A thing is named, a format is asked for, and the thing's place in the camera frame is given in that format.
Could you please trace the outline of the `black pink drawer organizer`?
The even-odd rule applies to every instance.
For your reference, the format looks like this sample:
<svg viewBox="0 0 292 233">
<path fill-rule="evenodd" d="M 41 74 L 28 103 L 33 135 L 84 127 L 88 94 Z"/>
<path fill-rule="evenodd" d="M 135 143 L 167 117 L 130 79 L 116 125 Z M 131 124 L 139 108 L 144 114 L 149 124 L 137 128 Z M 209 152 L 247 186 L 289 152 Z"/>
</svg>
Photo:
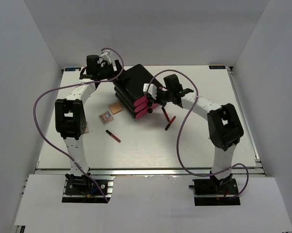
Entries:
<svg viewBox="0 0 292 233">
<path fill-rule="evenodd" d="M 141 97 L 143 85 L 152 78 L 153 75 L 143 65 L 138 64 L 125 71 L 123 80 L 113 82 L 115 96 L 131 117 L 135 118 L 134 102 Z"/>
</svg>

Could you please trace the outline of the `beige square sponge pad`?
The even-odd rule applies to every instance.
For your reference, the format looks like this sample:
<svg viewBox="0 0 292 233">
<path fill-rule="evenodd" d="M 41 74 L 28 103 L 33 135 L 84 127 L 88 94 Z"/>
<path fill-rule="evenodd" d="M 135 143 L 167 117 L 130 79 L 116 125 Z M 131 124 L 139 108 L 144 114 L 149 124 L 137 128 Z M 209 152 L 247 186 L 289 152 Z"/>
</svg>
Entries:
<svg viewBox="0 0 292 233">
<path fill-rule="evenodd" d="M 109 105 L 108 108 L 113 115 L 115 115 L 123 110 L 123 106 L 121 105 L 120 102 L 115 102 L 115 103 Z"/>
</svg>

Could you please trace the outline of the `clear eyeshadow palette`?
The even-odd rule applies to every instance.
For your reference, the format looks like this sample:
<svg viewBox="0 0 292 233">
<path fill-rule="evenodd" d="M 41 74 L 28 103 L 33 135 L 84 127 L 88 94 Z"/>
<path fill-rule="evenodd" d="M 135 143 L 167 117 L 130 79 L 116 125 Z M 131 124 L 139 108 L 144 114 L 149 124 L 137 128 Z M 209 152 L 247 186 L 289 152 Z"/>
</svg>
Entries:
<svg viewBox="0 0 292 233">
<path fill-rule="evenodd" d="M 109 111 L 106 111 L 99 115 L 99 119 L 103 125 L 106 125 L 114 120 L 112 114 Z"/>
</svg>

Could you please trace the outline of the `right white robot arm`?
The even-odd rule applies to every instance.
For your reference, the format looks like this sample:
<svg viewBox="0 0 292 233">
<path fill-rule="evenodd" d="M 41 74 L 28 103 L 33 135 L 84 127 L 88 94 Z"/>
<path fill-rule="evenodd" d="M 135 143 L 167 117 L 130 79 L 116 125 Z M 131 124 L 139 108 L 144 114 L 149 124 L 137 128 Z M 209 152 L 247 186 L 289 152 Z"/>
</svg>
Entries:
<svg viewBox="0 0 292 233">
<path fill-rule="evenodd" d="M 165 77 L 164 82 L 165 88 L 145 83 L 144 94 L 161 106 L 171 102 L 187 109 L 185 118 L 193 112 L 207 121 L 209 138 L 215 147 L 213 166 L 208 175 L 213 179 L 209 186 L 214 193 L 222 193 L 227 188 L 226 180 L 232 177 L 234 151 L 244 135 L 236 108 L 231 103 L 220 105 L 199 97 L 197 88 L 184 89 L 175 74 Z"/>
</svg>

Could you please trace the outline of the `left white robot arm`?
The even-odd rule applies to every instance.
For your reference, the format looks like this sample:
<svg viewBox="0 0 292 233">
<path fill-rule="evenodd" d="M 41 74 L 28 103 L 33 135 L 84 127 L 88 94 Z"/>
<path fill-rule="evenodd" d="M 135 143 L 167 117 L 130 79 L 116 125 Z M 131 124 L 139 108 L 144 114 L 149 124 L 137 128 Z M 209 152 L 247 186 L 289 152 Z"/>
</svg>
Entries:
<svg viewBox="0 0 292 233">
<path fill-rule="evenodd" d="M 114 70 L 109 50 L 101 55 L 88 55 L 86 67 L 80 73 L 79 85 L 68 96 L 55 101 L 55 128 L 66 144 L 71 175 L 81 177 L 89 173 L 83 144 L 87 128 L 84 104 L 100 83 L 114 80 L 121 74 L 123 65 L 118 60 L 116 65 Z"/>
</svg>

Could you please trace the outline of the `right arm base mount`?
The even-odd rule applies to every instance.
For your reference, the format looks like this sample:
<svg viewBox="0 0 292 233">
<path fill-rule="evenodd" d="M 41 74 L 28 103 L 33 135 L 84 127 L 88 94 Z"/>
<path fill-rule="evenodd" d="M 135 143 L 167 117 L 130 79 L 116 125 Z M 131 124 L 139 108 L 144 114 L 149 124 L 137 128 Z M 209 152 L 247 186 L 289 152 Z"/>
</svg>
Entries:
<svg viewBox="0 0 292 233">
<path fill-rule="evenodd" d="M 236 179 L 217 186 L 215 177 L 194 179 L 189 189 L 193 191 L 195 206 L 240 206 Z"/>
</svg>

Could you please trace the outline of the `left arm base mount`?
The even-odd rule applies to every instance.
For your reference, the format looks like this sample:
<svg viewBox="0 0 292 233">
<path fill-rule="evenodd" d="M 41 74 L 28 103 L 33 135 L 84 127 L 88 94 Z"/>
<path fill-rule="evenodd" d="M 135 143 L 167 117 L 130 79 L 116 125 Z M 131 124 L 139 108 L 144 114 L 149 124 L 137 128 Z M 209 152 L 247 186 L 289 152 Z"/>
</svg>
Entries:
<svg viewBox="0 0 292 233">
<path fill-rule="evenodd" d="M 104 203 L 111 197 L 111 180 L 98 179 L 95 184 L 91 179 L 73 174 L 65 174 L 62 203 Z"/>
</svg>

